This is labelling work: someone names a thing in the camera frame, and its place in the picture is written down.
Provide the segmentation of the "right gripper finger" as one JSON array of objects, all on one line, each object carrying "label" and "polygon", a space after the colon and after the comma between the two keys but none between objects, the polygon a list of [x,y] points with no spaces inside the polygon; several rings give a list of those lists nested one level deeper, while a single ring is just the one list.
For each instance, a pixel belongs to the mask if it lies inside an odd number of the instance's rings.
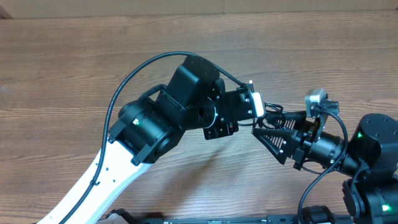
[{"label": "right gripper finger", "polygon": [[295,137],[298,131],[293,129],[261,129],[254,128],[252,135],[256,137],[281,164],[285,164],[298,148],[299,140]]},{"label": "right gripper finger", "polygon": [[273,129],[300,130],[304,127],[306,119],[306,111],[270,112],[266,114],[266,122],[271,125]]}]

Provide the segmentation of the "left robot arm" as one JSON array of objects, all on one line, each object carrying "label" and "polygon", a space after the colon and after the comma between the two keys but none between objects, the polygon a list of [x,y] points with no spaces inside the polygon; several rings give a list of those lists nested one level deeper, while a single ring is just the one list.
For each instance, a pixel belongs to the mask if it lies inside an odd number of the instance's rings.
[{"label": "left robot arm", "polygon": [[101,150],[86,172],[43,219],[43,223],[96,223],[118,196],[184,133],[202,129],[206,139],[230,136],[238,122],[264,115],[252,83],[226,91],[226,71],[184,53],[168,84],[159,84],[122,107],[116,122],[106,120]]}]

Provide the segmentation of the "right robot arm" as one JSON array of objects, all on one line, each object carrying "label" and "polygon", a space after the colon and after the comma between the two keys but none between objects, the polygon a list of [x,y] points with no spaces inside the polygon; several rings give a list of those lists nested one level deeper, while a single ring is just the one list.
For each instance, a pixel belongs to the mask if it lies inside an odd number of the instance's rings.
[{"label": "right robot arm", "polygon": [[270,114],[275,128],[258,126],[252,134],[281,163],[294,169],[308,162],[323,168],[307,187],[304,200],[321,178],[347,175],[343,201],[353,223],[397,223],[397,121],[380,113],[364,115],[352,136],[338,115],[321,110],[314,121],[305,112]]}]

